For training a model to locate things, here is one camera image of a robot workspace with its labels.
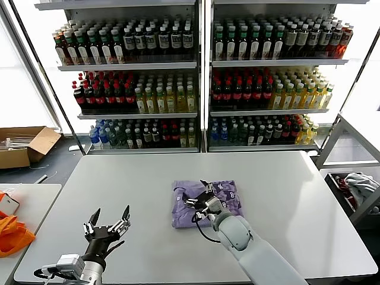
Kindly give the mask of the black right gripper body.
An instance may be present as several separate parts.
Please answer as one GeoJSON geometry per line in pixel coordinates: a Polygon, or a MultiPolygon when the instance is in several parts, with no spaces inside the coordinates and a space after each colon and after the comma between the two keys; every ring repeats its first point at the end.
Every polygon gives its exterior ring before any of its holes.
{"type": "Polygon", "coordinates": [[[214,194],[212,192],[203,192],[199,194],[195,200],[195,209],[196,210],[203,210],[208,207],[206,202],[214,198],[214,194]]]}

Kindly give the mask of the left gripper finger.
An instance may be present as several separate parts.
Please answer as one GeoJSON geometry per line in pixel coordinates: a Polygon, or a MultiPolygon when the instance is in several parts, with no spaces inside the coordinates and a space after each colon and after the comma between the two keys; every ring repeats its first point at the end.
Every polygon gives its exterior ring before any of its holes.
{"type": "Polygon", "coordinates": [[[127,205],[121,218],[113,226],[111,226],[107,231],[109,233],[117,233],[118,235],[124,235],[128,231],[131,225],[129,218],[130,218],[130,205],[127,205]]]}
{"type": "Polygon", "coordinates": [[[83,224],[84,235],[90,235],[94,233],[95,225],[99,219],[101,208],[99,208],[94,214],[91,215],[89,221],[83,224]]]}

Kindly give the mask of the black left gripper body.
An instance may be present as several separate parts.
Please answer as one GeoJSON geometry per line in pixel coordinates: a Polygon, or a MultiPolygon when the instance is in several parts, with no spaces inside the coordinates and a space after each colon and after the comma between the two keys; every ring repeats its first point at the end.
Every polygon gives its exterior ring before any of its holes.
{"type": "Polygon", "coordinates": [[[124,243],[124,241],[121,241],[110,247],[112,243],[119,241],[121,237],[118,232],[109,232],[106,227],[95,227],[92,233],[87,233],[84,237],[88,242],[84,261],[98,264],[105,264],[106,257],[124,243]]]}

